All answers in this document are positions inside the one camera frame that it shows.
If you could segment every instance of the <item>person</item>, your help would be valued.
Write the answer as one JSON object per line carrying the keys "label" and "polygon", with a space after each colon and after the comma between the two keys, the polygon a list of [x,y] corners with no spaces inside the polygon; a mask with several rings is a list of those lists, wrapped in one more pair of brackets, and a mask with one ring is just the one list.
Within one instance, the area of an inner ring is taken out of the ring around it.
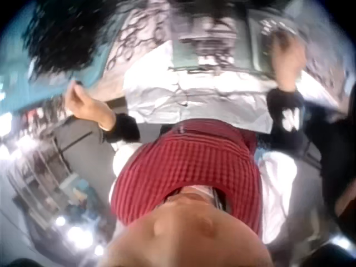
{"label": "person", "polygon": [[[301,129],[303,98],[295,80],[305,61],[296,37],[283,33],[274,38],[278,88],[268,93],[267,104],[274,123],[291,137],[286,146]],[[142,145],[132,117],[115,114],[75,81],[65,101],[76,117],[97,122],[107,141],[130,143],[115,155],[125,160],[114,159],[117,180],[110,196],[112,211],[126,228],[111,241],[100,266],[273,265],[261,240],[274,230],[266,226],[265,215],[275,220],[276,206],[267,204],[288,203],[291,188],[286,199],[279,189],[279,199],[274,195],[278,188],[268,187],[274,180],[264,177],[285,175],[288,180],[289,172],[295,177],[292,158],[280,153],[277,158],[283,160],[263,162],[267,168],[260,174],[253,158],[254,132],[203,118],[181,121]],[[278,168],[268,168],[278,163]],[[282,213],[283,207],[277,209]]]}
{"label": "person", "polygon": [[321,154],[323,199],[342,233],[356,243],[355,85],[348,114],[334,122],[328,111],[311,106],[305,133]]}

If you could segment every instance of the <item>finger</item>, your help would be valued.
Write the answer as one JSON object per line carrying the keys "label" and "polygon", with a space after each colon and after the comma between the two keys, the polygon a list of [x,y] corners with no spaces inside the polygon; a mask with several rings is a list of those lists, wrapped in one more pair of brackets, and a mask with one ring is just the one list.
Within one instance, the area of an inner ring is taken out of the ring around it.
{"label": "finger", "polygon": [[76,95],[78,96],[78,98],[82,102],[88,103],[88,102],[92,101],[92,98],[88,95],[88,93],[85,91],[85,89],[82,85],[79,85],[78,83],[76,83],[74,85],[74,91],[75,91]]}
{"label": "finger", "polygon": [[281,51],[277,32],[272,33],[272,51],[275,53],[279,53]]}
{"label": "finger", "polygon": [[71,110],[73,102],[75,100],[75,91],[74,91],[75,81],[71,81],[67,87],[65,94],[65,106]]}

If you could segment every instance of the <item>printed graphic on shirt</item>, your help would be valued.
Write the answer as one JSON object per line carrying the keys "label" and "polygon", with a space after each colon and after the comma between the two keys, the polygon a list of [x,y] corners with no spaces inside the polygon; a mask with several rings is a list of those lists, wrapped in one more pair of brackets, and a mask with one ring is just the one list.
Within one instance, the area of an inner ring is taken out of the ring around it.
{"label": "printed graphic on shirt", "polygon": [[300,110],[295,108],[293,111],[291,109],[284,110],[282,118],[283,128],[290,132],[293,128],[299,130],[300,127]]}

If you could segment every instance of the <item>man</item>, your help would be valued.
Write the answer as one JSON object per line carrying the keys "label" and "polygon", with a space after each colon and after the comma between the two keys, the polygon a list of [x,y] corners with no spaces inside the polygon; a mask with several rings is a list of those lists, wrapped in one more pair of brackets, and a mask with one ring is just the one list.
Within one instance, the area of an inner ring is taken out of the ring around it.
{"label": "man", "polygon": [[[268,108],[277,127],[293,137],[301,121],[295,80],[305,66],[303,45],[285,33],[275,38],[272,64],[279,88],[269,93]],[[108,141],[140,138],[132,118],[115,115],[75,82],[66,105],[78,118],[97,122]],[[108,246],[101,266],[272,266],[261,241],[269,191],[255,148],[253,132],[201,118],[136,144],[116,170],[111,196],[127,228]]]}

